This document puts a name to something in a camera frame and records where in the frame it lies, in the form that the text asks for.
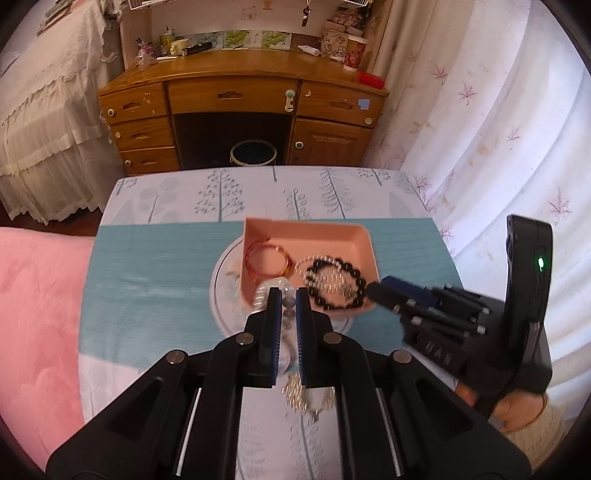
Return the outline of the right hand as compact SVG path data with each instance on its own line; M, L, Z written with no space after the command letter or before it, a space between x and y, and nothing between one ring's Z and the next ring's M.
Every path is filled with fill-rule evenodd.
M503 397L493 408L492 417L504 433L513 432L533 423L547 405L545 394L515 390Z

